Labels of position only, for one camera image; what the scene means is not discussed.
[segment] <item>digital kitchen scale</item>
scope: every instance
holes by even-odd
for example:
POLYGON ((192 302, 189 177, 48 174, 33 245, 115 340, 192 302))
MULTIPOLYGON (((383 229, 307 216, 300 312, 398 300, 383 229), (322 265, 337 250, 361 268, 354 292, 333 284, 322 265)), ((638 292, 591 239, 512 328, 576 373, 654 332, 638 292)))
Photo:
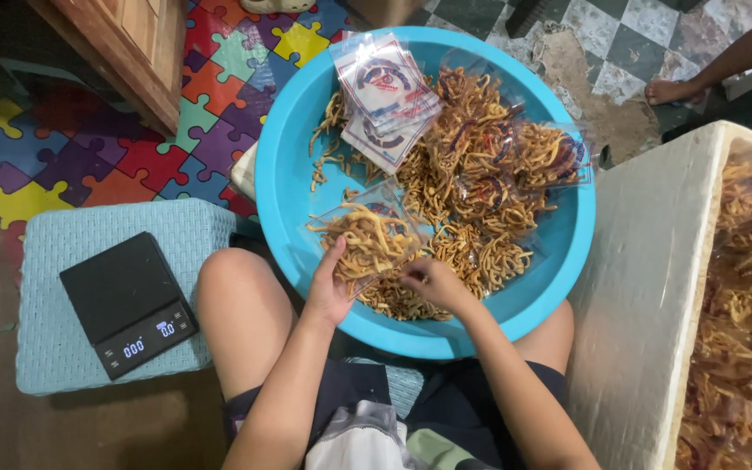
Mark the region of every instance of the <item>digital kitchen scale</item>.
POLYGON ((60 272, 60 280, 112 380, 198 330, 191 307, 149 232, 60 272))

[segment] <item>foot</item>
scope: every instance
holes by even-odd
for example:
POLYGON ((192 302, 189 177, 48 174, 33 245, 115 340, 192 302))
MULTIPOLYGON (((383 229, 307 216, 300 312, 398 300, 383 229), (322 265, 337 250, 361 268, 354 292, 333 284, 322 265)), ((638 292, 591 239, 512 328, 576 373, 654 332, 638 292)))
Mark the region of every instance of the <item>foot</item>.
POLYGON ((673 103, 674 101, 690 101, 693 104, 698 104, 704 100, 704 96, 705 91, 699 90, 690 82, 652 80, 646 85, 646 99, 650 106, 673 103))

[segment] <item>blue wicker stool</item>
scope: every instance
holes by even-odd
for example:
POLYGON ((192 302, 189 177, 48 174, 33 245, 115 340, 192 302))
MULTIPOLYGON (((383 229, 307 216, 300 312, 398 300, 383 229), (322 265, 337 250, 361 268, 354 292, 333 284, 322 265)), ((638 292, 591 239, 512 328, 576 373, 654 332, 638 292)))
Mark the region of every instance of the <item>blue wicker stool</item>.
POLYGON ((227 247, 233 233, 262 239, 255 222, 193 198, 51 211, 32 218, 27 224, 22 265, 16 356, 19 390, 47 395, 210 365, 211 353, 199 334, 110 382, 89 345, 59 273, 143 231, 158 240, 194 309, 202 262, 227 247))

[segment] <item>puzzle foam mat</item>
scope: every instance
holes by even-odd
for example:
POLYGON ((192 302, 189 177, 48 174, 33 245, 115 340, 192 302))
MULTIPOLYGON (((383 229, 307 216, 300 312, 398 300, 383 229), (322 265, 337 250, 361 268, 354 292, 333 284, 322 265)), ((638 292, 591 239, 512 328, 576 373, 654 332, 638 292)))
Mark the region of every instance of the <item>puzzle foam mat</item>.
POLYGON ((2 254, 18 268, 28 219, 125 202, 200 198, 256 219, 227 169, 257 139, 282 87, 350 29, 332 0, 308 12, 255 15, 238 0, 188 3, 178 135, 165 138, 89 91, 42 100, 0 94, 2 254))

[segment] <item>hand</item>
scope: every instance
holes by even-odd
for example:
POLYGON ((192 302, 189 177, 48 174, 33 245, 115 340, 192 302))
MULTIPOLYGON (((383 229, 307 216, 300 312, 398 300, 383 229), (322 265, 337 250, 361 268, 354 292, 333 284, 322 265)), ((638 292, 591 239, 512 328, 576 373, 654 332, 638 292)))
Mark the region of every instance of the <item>hand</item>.
POLYGON ((328 321, 333 327, 339 326, 350 312, 353 301, 347 298, 347 283, 335 275, 335 265, 341 259, 347 239, 338 237, 335 243, 324 253, 318 269, 312 275, 309 286, 307 305, 303 309, 302 319, 320 319, 328 321))
POLYGON ((433 258, 417 258, 406 264, 399 282, 455 316, 472 300, 477 301, 448 264, 433 258))

